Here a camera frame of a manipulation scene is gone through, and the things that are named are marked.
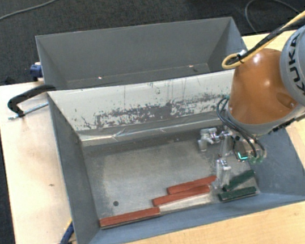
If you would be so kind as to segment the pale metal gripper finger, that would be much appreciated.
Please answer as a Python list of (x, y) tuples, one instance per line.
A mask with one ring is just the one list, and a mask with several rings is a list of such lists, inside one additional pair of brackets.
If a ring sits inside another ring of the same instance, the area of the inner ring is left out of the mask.
[(231, 166), (228, 164), (228, 162), (225, 159), (218, 159), (215, 163), (215, 169), (216, 169), (216, 179), (215, 179), (215, 188), (223, 188), (224, 186), (227, 186), (230, 184), (230, 178), (231, 178)]
[(220, 142), (219, 136), (217, 135), (217, 129), (213, 127), (200, 130), (200, 138), (197, 142), (200, 151), (207, 151), (208, 145)]

